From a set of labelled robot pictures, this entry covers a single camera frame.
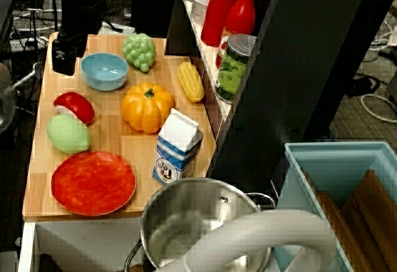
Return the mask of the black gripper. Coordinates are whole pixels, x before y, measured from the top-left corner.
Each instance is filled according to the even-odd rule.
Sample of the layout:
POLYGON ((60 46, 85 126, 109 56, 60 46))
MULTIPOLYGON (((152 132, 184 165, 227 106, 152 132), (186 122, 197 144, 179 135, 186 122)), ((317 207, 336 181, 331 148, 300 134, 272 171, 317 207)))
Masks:
POLYGON ((89 34, 96 35, 102 26, 104 0, 61 0, 61 27, 52 43, 51 60, 53 71, 72 76, 76 57, 82 58, 86 51, 89 34), (72 40, 77 40, 77 50, 72 40))

